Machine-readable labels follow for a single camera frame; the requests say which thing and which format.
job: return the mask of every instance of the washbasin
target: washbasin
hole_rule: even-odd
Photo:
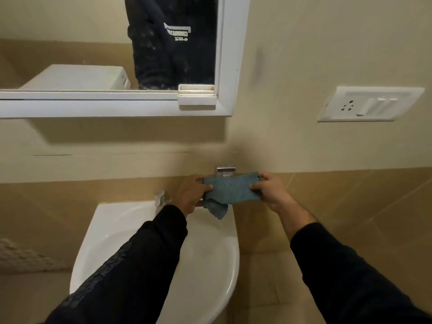
[[[70,293],[157,213],[154,201],[102,204],[96,208],[76,258]],[[222,220],[205,208],[187,217],[180,251],[157,324],[210,324],[224,310],[237,282],[239,241],[230,206]]]

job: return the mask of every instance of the microfiber towel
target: microfiber towel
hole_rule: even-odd
[[[204,184],[213,185],[213,190],[203,197],[204,207],[216,218],[222,219],[228,211],[228,205],[246,200],[260,200],[260,195],[249,189],[249,185],[260,181],[258,173],[234,177],[205,177]]]

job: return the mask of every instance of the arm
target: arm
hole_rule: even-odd
[[[210,185],[191,176],[171,205],[145,222],[110,259],[69,295],[45,324],[154,324],[187,235],[186,216]]]
[[[327,324],[388,322],[432,323],[395,285],[342,245],[284,190],[280,180],[260,173],[251,185],[279,214],[291,249]]]

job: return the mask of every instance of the black sleeve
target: black sleeve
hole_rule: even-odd
[[[182,212],[165,206],[69,295],[45,324],[154,324],[186,235]]]
[[[291,249],[327,324],[432,323],[408,296],[321,224],[299,230]]]

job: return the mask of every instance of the wall outlet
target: wall outlet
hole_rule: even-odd
[[[424,90],[338,86],[318,121],[393,121],[405,113]]]

